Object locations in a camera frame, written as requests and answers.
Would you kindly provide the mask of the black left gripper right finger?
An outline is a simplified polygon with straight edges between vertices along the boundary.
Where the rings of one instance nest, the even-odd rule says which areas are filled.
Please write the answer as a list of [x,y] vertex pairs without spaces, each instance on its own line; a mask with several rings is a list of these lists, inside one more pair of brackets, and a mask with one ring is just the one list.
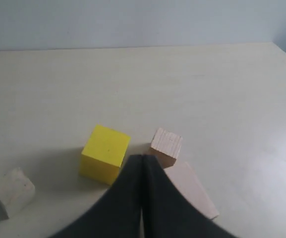
[[146,238],[233,238],[194,208],[177,190],[157,158],[142,156],[142,212]]

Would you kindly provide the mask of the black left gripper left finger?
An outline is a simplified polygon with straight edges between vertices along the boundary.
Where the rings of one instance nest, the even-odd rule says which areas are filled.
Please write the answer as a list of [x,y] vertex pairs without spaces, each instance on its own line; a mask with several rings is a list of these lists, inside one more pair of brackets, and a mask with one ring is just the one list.
[[131,155],[117,179],[81,217],[53,238],[137,238],[141,217],[142,155]]

